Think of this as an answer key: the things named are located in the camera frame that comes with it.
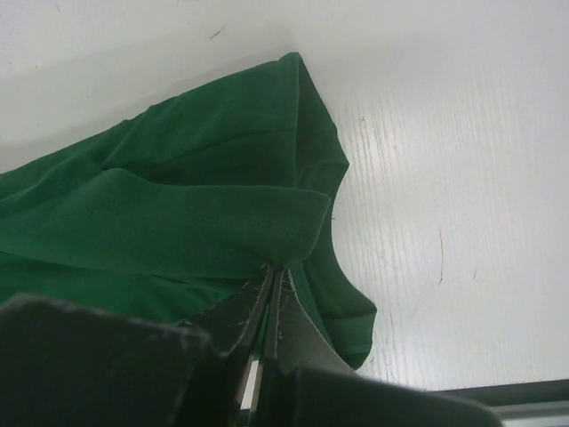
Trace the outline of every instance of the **scratch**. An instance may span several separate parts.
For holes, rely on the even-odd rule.
[[[221,31],[223,31],[224,28],[225,28],[225,25],[222,26],[222,27],[220,28],[220,30],[219,30],[217,33],[212,34],[212,35],[209,37],[210,40],[213,39],[213,38],[215,38],[215,37],[217,37],[219,34],[221,34]]]
[[[441,231],[441,226],[438,226],[438,238],[441,241],[441,278],[438,281],[438,285],[443,283],[443,271],[445,269],[445,247],[443,246],[443,232]]]

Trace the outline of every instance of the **green cloth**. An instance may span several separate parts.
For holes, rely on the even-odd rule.
[[[333,252],[347,168],[297,53],[224,77],[0,175],[0,302],[29,292],[176,322],[271,262],[358,367],[376,309]]]

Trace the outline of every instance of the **green fabric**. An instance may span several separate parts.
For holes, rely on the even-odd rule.
[[[272,262],[357,367],[375,307],[333,253],[347,168],[298,54],[222,78],[0,175],[0,301],[30,292],[176,322]]]

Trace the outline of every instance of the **white surface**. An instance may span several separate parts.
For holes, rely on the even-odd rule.
[[[3,0],[0,24],[4,170],[301,52],[352,164],[333,231],[380,312],[362,372],[569,377],[569,3]]]

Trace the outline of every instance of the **folded garment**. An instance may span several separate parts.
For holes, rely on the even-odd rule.
[[[270,262],[359,367],[376,309],[333,252],[347,168],[297,53],[224,77],[0,175],[0,302],[28,292],[177,322]]]

